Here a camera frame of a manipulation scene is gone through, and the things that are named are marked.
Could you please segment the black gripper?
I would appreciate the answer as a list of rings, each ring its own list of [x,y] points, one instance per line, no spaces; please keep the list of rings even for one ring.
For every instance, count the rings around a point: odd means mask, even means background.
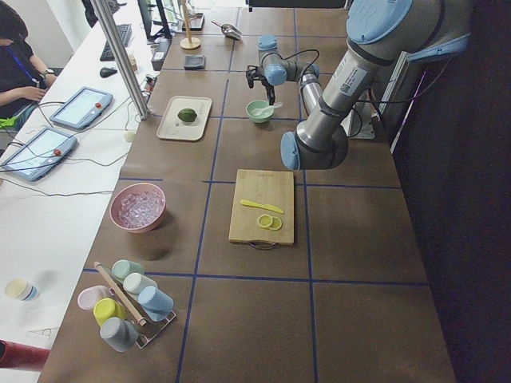
[[[274,105],[275,104],[275,88],[273,85],[271,85],[268,81],[268,79],[262,75],[260,77],[261,84],[266,89],[267,93],[267,104],[268,105]]]

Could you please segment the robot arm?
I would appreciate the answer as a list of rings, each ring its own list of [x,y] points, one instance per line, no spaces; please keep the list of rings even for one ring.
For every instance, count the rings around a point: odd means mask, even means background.
[[[258,40],[259,64],[247,69],[248,84],[261,81],[270,104],[274,88],[299,84],[308,117],[283,134],[281,159],[290,170],[323,170],[348,152],[343,120],[375,74],[402,52],[414,61],[437,61],[463,52],[470,36],[472,1],[355,1],[347,16],[347,51],[326,87],[311,63],[284,59],[273,35]]]

